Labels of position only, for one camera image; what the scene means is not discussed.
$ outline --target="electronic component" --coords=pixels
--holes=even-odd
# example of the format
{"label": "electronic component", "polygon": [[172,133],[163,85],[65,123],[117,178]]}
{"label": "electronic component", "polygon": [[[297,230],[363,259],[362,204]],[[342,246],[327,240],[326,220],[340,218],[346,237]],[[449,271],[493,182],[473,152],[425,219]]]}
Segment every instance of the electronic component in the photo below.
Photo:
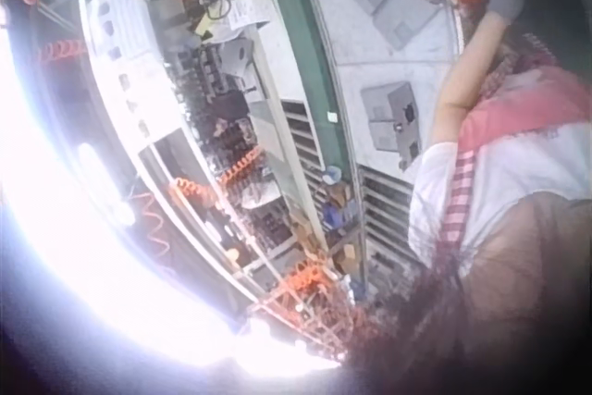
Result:
{"label": "electronic component", "polygon": [[377,150],[401,155],[405,170],[421,153],[417,105],[409,82],[362,90],[372,141]]}

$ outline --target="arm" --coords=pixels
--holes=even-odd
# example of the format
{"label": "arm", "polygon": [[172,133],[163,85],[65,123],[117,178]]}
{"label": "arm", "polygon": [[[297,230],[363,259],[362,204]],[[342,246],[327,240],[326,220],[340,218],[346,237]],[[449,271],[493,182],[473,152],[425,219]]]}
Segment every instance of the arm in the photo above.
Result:
{"label": "arm", "polygon": [[461,125],[476,104],[503,34],[523,4],[524,0],[489,0],[486,15],[440,92],[430,144],[458,141]]}
{"label": "arm", "polygon": [[498,51],[507,22],[487,12],[444,82],[436,105],[430,144],[457,142],[466,115],[475,106],[487,69]]}

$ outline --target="person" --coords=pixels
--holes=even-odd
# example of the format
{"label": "person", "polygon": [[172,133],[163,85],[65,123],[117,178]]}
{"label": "person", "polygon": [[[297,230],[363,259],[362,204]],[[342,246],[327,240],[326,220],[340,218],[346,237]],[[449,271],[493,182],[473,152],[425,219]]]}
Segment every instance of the person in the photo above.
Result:
{"label": "person", "polygon": [[410,207],[425,267],[352,335],[377,391],[524,393],[589,330],[591,90],[532,37],[490,71],[523,3],[489,0],[441,89]]}

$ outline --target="orange air hose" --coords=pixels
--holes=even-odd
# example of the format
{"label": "orange air hose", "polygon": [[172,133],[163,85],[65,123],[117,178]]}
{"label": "orange air hose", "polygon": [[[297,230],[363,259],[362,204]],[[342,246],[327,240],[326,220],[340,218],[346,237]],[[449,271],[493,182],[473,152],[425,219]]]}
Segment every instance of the orange air hose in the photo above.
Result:
{"label": "orange air hose", "polygon": [[[253,148],[248,154],[246,154],[239,162],[237,162],[232,168],[229,168],[224,175],[218,180],[218,184],[221,187],[227,186],[239,173],[242,172],[246,167],[252,164],[257,157],[263,152],[263,149],[259,146]],[[175,183],[172,185],[172,189],[179,191],[184,196],[200,196],[204,199],[211,199],[214,202],[217,201],[216,192],[209,185],[201,185],[197,182],[185,178],[175,178]]]}
{"label": "orange air hose", "polygon": [[57,60],[66,59],[85,54],[86,45],[81,40],[64,40],[48,43],[43,49],[37,53],[37,60],[40,64],[47,64],[49,62],[56,62]]}
{"label": "orange air hose", "polygon": [[144,201],[144,205],[142,207],[142,215],[146,218],[152,219],[155,222],[153,228],[148,232],[148,235],[146,235],[146,238],[149,241],[152,241],[155,244],[162,246],[161,251],[156,254],[157,258],[160,258],[163,255],[167,254],[170,250],[170,244],[156,236],[156,234],[161,230],[161,228],[165,224],[165,221],[160,215],[150,210],[152,204],[154,204],[154,196],[151,193],[142,193],[136,194],[135,196],[132,196],[129,199],[140,199]]}

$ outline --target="white shirt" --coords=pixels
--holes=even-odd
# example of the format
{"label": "white shirt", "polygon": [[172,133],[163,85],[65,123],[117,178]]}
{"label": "white shirt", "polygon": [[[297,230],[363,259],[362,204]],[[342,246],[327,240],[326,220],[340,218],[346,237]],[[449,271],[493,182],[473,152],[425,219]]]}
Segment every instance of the white shirt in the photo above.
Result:
{"label": "white shirt", "polygon": [[[476,249],[506,212],[525,196],[548,191],[567,200],[592,198],[590,123],[506,136],[477,155],[473,199],[461,254],[462,275]],[[410,209],[409,245],[431,265],[444,215],[457,144],[437,143],[422,158]]]}

